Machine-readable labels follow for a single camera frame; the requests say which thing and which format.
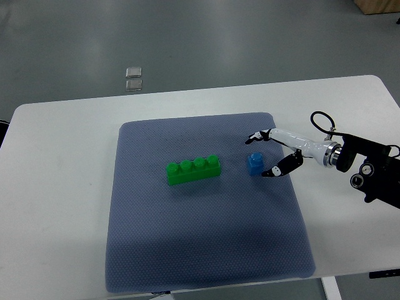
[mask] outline gray floor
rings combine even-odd
[[[0,0],[0,119],[25,103],[125,95],[129,66],[142,67],[137,93],[373,74],[400,104],[399,16],[364,16],[352,0]],[[337,281],[343,299],[400,291],[397,277]],[[308,280],[177,298],[324,296]]]

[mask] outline blue mat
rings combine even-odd
[[[270,114],[158,119],[119,131],[106,251],[111,293],[196,289],[306,278],[315,270],[289,176],[249,176],[246,158],[265,168],[280,144],[249,134],[274,128]],[[168,186],[170,162],[216,154],[219,177]]]

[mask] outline robotic hand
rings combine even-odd
[[[323,130],[314,122],[314,116],[322,114],[332,123],[330,131]],[[365,193],[364,200],[367,203],[380,199],[390,205],[400,208],[400,160],[396,156],[389,156],[392,147],[397,145],[382,145],[351,134],[335,132],[333,119],[324,112],[316,111],[311,115],[311,122],[320,131],[328,134],[323,142],[314,142],[300,134],[272,128],[258,131],[249,136],[245,142],[250,144],[253,141],[276,141],[287,146],[293,154],[286,156],[270,170],[261,173],[263,177],[284,176],[297,169],[303,164],[303,158],[314,158],[318,164],[347,172],[354,162],[357,154],[366,156],[359,172],[350,179],[353,188]],[[343,146],[332,141],[332,136],[341,136]]]

